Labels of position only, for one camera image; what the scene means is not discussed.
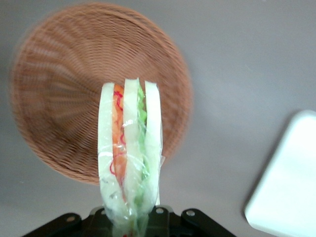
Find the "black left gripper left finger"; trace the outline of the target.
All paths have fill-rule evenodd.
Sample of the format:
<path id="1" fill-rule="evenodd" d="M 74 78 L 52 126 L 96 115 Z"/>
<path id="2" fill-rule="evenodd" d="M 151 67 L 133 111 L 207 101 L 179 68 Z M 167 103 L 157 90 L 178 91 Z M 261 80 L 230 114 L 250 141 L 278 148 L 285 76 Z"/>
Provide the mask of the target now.
<path id="1" fill-rule="evenodd" d="M 112 237 L 112 229 L 113 225 L 101 206 L 92 209 L 83 220 L 84 237 Z"/>

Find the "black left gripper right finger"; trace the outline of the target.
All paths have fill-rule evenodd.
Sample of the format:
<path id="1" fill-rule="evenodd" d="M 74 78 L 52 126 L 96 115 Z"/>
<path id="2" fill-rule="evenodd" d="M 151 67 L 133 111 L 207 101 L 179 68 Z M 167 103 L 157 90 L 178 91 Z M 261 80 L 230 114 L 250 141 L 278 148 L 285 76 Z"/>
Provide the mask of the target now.
<path id="1" fill-rule="evenodd" d="M 146 237 L 180 237 L 181 218 L 167 205 L 158 205 L 149 214 Z"/>

